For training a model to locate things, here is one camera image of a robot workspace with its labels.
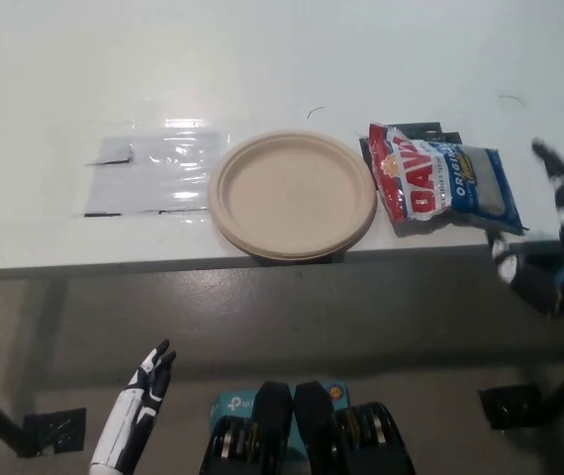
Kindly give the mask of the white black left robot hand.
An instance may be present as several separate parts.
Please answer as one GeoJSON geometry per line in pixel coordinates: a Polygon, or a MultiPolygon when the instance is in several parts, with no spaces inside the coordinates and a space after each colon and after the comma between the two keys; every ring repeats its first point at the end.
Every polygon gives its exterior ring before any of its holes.
{"type": "Polygon", "coordinates": [[[175,356],[166,339],[135,370],[104,425],[90,475],[135,472],[168,390],[175,356]]]}

